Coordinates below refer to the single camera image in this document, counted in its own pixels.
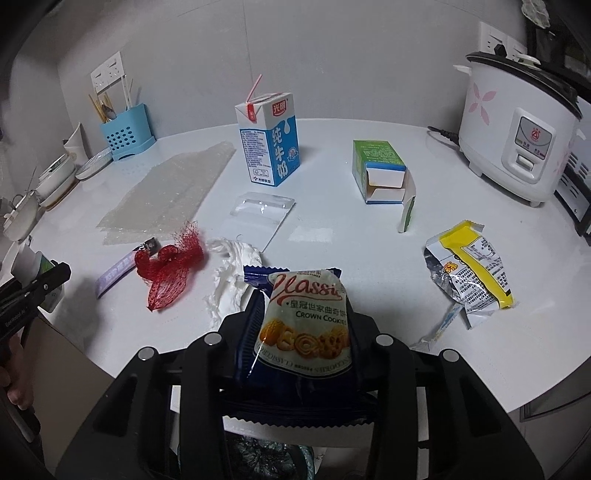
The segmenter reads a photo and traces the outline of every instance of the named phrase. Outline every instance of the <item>black cable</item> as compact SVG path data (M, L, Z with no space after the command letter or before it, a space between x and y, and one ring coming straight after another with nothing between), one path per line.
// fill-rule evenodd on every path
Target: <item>black cable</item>
M460 137L457 133L450 132L448 130L441 130L440 128L427 127L431 132L437 132L442 137L454 142L458 147L460 146Z

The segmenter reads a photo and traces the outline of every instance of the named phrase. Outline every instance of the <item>opened cardboard box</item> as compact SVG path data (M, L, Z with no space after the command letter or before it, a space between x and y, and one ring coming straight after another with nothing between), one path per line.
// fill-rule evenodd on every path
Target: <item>opened cardboard box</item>
M389 142L353 140L353 176L365 203L402 204L399 232L408 228L417 194L413 177Z

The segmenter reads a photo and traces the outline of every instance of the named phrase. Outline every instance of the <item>white plate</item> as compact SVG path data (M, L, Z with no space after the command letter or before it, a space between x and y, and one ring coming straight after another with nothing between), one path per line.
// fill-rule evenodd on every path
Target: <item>white plate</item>
M98 152L88 162L76 170L76 178L84 180L92 177L95 173L101 170L107 163L113 160L113 155L109 147Z
M49 197L43 200L40 204L43 208L49 207L53 205L59 198L64 195L67 189L72 186L72 184L76 181L76 172L73 171L67 179L65 179L64 183L62 183L55 192L53 192Z

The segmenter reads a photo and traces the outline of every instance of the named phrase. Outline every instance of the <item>human hand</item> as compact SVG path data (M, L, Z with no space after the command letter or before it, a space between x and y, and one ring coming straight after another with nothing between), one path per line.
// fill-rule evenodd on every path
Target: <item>human hand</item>
M8 388L8 399L21 410L26 410L33 403L33 385L27 365L21 339L14 335L8 342L12 356L0 367L0 386Z

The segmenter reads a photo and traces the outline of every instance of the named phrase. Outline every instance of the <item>small tag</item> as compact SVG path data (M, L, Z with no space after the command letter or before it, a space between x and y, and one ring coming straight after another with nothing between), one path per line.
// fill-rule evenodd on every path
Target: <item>small tag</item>
M246 113L248 114L248 119L256 123L256 113L255 113L255 106L252 103L246 104Z

